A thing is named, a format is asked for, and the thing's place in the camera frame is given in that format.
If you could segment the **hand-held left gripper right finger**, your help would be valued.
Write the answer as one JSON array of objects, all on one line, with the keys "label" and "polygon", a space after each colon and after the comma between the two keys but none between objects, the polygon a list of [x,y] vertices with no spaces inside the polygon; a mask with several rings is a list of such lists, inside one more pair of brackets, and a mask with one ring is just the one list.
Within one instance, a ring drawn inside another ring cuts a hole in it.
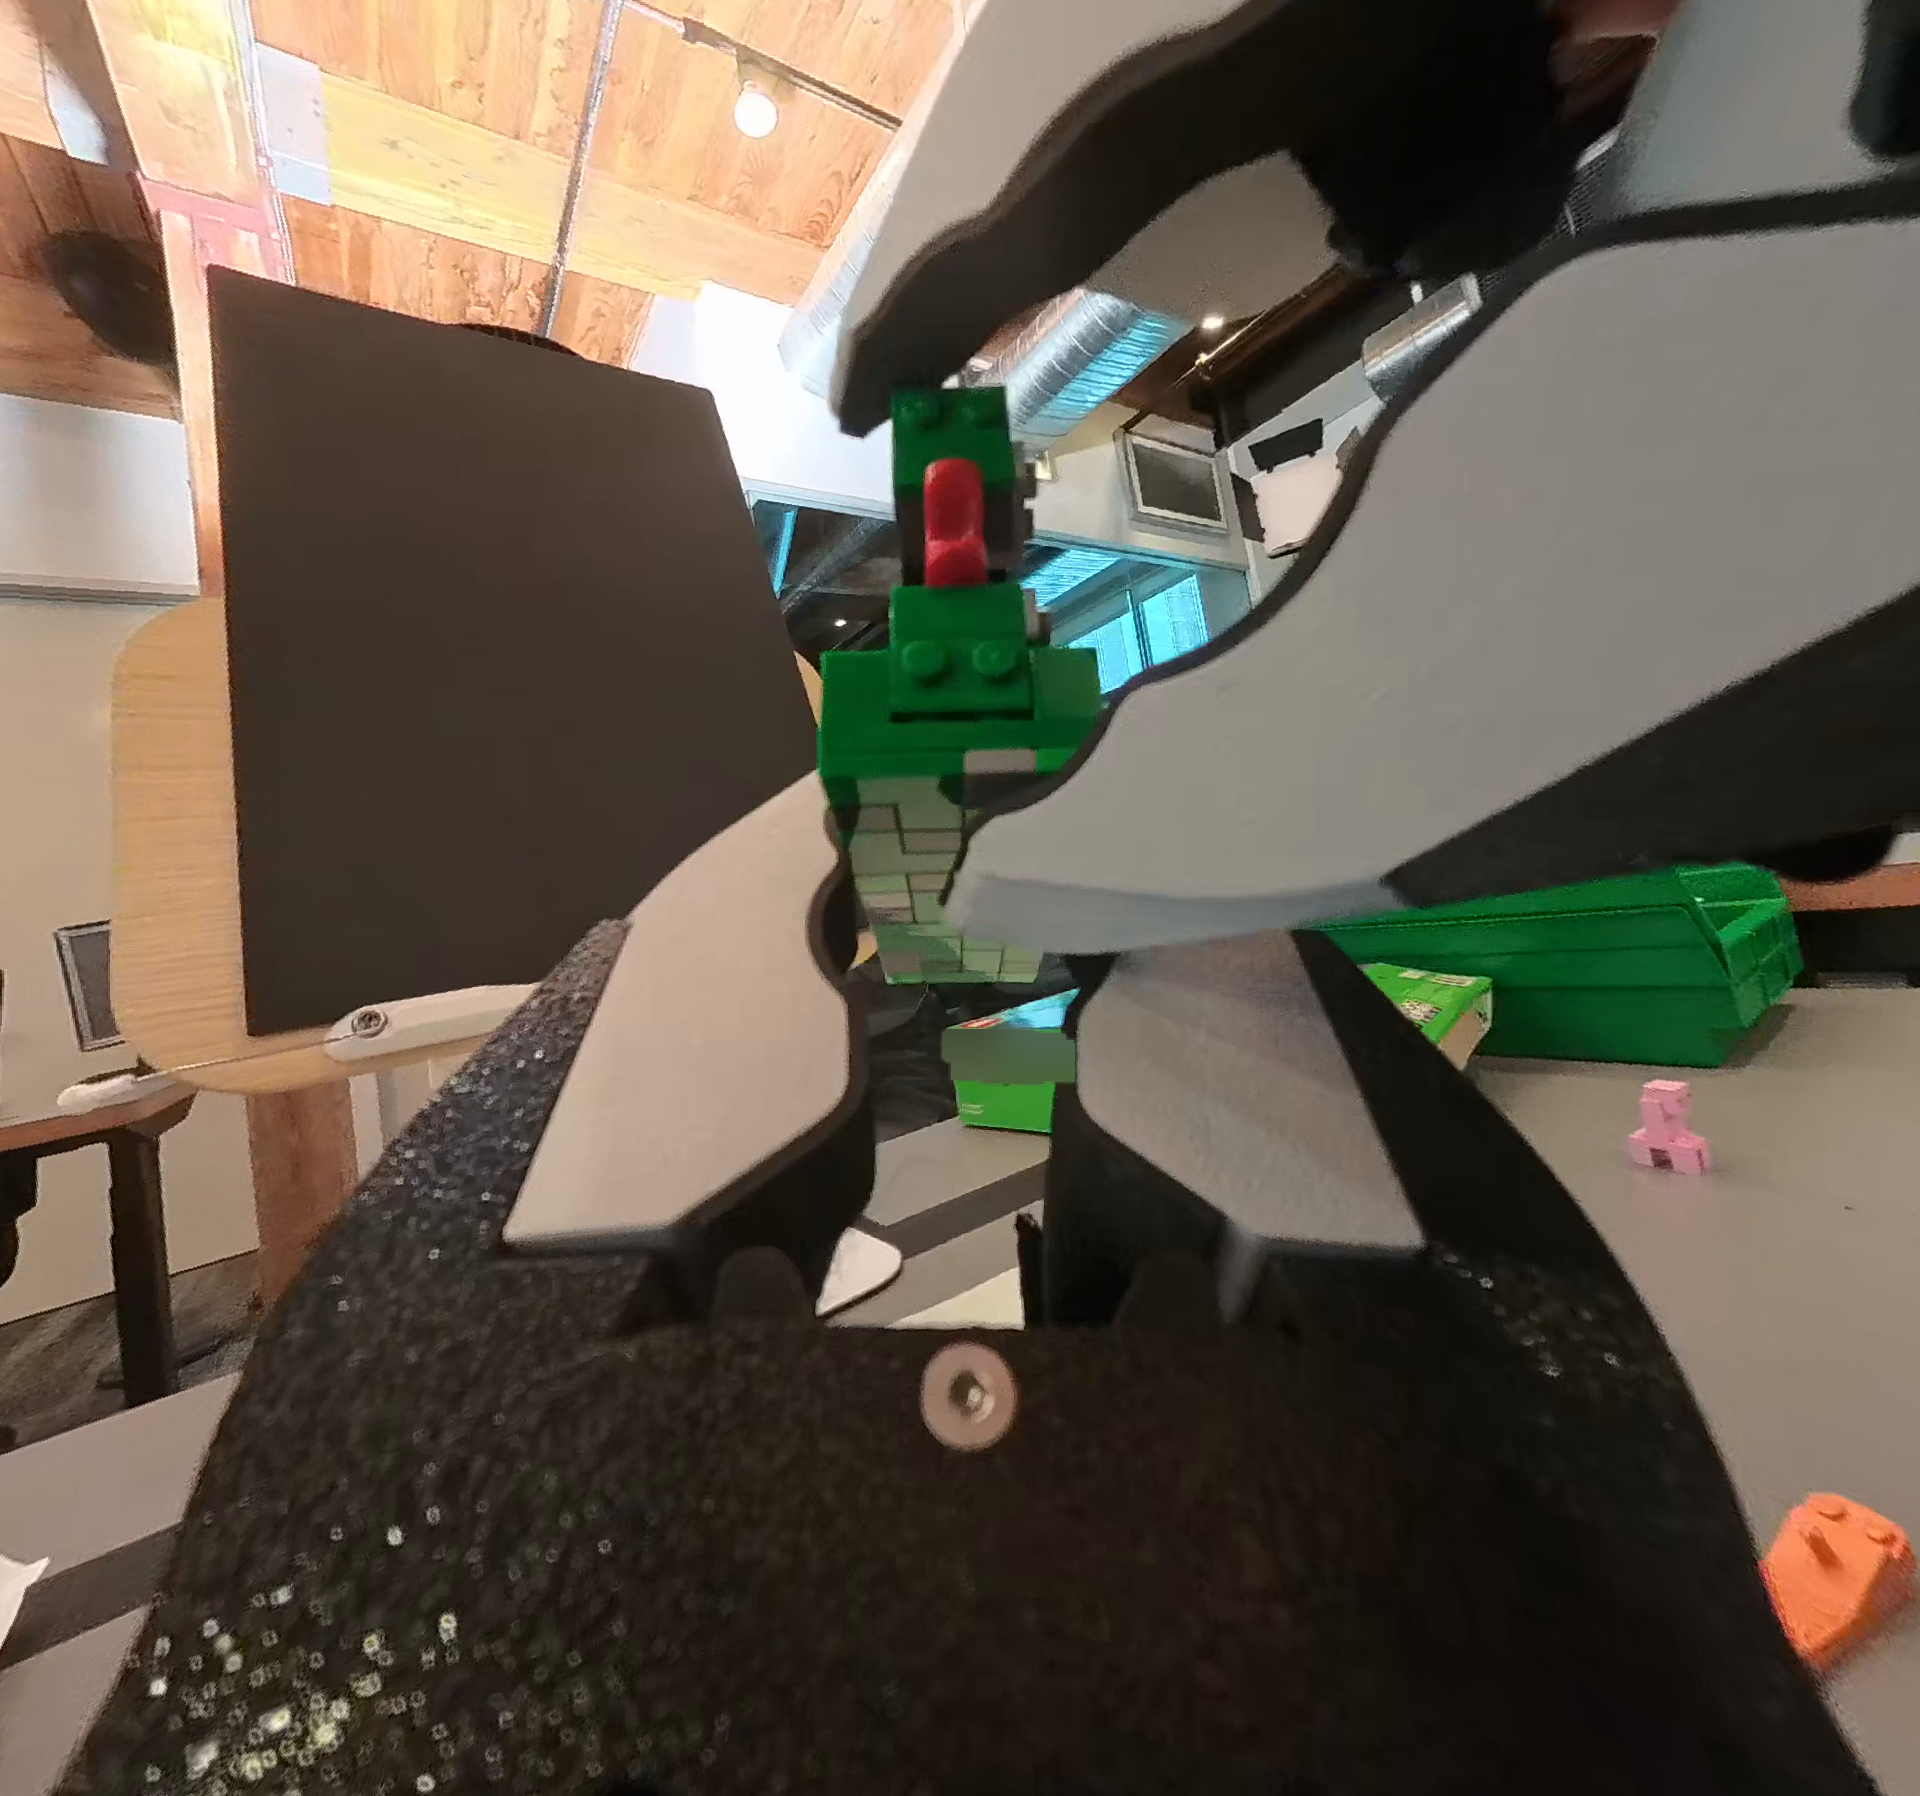
[{"label": "hand-held left gripper right finger", "polygon": [[1054,1110],[1054,1308],[1121,1312],[1164,1262],[1213,1312],[1291,1264],[1425,1250],[1388,1144],[1287,930],[1125,951],[1070,1013]]}]

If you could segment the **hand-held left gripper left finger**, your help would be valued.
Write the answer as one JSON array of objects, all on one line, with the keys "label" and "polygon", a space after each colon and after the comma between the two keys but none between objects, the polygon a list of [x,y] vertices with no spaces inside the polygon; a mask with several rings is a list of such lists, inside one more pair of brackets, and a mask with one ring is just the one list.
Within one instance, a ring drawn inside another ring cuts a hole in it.
[{"label": "hand-held left gripper left finger", "polygon": [[804,774],[631,909],[512,1250],[833,1256],[875,1186],[861,1029],[827,943],[844,862]]}]

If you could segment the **green brick figure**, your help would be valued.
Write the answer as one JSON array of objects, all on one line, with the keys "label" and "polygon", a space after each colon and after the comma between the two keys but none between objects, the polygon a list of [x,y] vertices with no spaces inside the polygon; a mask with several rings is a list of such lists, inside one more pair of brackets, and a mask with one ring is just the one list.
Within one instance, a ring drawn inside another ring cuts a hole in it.
[{"label": "green brick figure", "polygon": [[1054,646],[1019,581],[1032,486],[1006,391],[901,389],[892,435],[888,642],[822,654],[818,774],[884,978],[1031,986],[1043,954],[962,933],[948,885],[979,817],[1094,731],[1096,654]]}]

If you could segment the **grey desk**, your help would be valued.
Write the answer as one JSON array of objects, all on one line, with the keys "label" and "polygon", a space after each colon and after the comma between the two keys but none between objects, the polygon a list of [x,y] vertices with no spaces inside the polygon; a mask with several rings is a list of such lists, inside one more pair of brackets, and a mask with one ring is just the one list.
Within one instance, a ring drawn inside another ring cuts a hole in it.
[{"label": "grey desk", "polygon": [[962,1451],[938,1332],[506,1254],[604,970],[381,1163],[179,1526],[27,1592],[4,1791],[1916,1791],[1916,1629],[1818,1688],[1626,1267],[1407,1026],[1435,1250],[962,1332],[1017,1399]]}]

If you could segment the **green cardboard box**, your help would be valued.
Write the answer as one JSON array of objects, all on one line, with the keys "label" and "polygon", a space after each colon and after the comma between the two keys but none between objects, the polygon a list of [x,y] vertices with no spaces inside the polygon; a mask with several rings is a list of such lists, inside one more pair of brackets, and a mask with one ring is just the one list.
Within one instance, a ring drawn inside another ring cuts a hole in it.
[{"label": "green cardboard box", "polygon": [[[1453,1068],[1468,1068],[1497,1019],[1490,977],[1392,963],[1365,963],[1363,970]],[[1075,1076],[1070,1003],[1073,991],[1045,995],[944,1031],[962,1124],[1017,1134],[1050,1130],[1054,1094]]]}]

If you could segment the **stack of green bins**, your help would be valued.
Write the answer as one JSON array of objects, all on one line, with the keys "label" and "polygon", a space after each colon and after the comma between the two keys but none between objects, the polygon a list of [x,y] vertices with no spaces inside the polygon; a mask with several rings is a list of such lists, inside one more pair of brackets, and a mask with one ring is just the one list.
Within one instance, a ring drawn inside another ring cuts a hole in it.
[{"label": "stack of green bins", "polygon": [[1325,924],[1362,964],[1492,983],[1494,1057],[1716,1068],[1803,969],[1781,883],[1684,864]]}]

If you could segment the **large glass window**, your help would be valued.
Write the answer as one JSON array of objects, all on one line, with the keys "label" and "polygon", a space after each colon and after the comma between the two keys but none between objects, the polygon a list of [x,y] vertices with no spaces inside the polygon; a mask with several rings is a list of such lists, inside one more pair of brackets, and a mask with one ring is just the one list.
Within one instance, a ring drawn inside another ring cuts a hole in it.
[{"label": "large glass window", "polygon": [[1090,546],[1047,551],[1023,584],[1047,620],[1052,645],[1094,656],[1105,701],[1208,646],[1252,606],[1241,570]]}]

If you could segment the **pink brick figure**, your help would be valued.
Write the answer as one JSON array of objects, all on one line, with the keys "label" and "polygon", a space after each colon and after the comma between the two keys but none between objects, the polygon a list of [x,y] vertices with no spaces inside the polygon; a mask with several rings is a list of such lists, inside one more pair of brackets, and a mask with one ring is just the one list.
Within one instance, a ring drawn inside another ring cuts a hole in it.
[{"label": "pink brick figure", "polygon": [[1677,1079],[1646,1080],[1638,1124],[1626,1136],[1628,1159],[1638,1168],[1677,1176],[1713,1172],[1713,1151],[1691,1121],[1691,1084]]}]

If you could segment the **black acoustic panel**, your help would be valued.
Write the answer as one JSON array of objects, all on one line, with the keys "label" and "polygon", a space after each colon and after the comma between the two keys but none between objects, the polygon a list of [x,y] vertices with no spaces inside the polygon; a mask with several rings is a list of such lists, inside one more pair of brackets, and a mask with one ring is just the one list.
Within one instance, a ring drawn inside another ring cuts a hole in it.
[{"label": "black acoustic panel", "polygon": [[546,977],[814,765],[713,393],[207,279],[252,1036]]}]

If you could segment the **metal conduit pipe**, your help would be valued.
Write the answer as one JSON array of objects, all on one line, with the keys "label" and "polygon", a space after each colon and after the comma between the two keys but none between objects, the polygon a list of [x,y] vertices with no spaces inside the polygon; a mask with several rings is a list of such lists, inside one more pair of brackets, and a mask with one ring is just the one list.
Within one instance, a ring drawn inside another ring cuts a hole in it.
[{"label": "metal conduit pipe", "polygon": [[559,311],[563,304],[563,285],[569,265],[572,246],[578,231],[585,191],[592,160],[592,140],[598,124],[600,108],[614,68],[614,51],[619,33],[619,20],[625,0],[600,0],[594,41],[588,59],[588,79],[579,122],[573,134],[573,147],[563,178],[563,200],[556,218],[556,233],[548,272],[540,302],[539,335],[544,342],[555,341]]}]

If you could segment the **dark wooden table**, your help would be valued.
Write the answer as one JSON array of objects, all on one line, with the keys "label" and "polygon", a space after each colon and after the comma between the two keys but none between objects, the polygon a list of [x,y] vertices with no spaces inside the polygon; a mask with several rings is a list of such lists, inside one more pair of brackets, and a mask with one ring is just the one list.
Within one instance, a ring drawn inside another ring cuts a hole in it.
[{"label": "dark wooden table", "polygon": [[94,1146],[106,1150],[111,1282],[126,1407],[177,1391],[160,1142],[187,1119],[194,1096],[171,1080],[166,1094],[129,1108],[9,1119],[2,1126],[2,1281],[13,1279],[19,1223],[37,1201],[37,1166]]}]

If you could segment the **orange plastic piece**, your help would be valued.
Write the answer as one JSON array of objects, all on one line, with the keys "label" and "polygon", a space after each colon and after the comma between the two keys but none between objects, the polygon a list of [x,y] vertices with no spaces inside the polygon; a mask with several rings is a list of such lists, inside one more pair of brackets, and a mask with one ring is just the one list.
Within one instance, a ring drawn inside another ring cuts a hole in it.
[{"label": "orange plastic piece", "polygon": [[1760,1554],[1760,1578],[1789,1647],[1826,1678],[1907,1611],[1916,1554],[1890,1518],[1836,1493],[1812,1493]]}]

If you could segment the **white metal bracket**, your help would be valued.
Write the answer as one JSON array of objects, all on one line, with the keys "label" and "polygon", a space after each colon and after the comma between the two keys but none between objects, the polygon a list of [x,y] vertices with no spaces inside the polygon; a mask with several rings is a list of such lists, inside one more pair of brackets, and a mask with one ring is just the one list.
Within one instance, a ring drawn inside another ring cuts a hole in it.
[{"label": "white metal bracket", "polygon": [[361,1003],[328,1026],[320,1047],[337,1064],[364,1064],[378,1057],[445,1060],[460,1045],[492,1036],[537,994],[537,988],[537,983],[488,983]]}]

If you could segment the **wide silver air duct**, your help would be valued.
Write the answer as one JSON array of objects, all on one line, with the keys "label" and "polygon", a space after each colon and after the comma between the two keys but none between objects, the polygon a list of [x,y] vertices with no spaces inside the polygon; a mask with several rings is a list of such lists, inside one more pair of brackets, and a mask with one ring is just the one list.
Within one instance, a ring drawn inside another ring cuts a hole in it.
[{"label": "wide silver air duct", "polygon": [[1414,373],[1482,307],[1475,272],[1463,272],[1432,293],[1418,294],[1396,318],[1362,342],[1362,371],[1379,402],[1403,391]]}]

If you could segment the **grey wall plate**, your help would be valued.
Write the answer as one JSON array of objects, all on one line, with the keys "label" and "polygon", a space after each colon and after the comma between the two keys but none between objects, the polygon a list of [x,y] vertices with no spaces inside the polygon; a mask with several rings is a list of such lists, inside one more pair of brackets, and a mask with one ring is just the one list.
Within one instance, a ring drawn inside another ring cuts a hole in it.
[{"label": "grey wall plate", "polygon": [[60,924],[55,948],[76,1047],[97,1054],[122,1045],[111,1000],[111,920]]}]

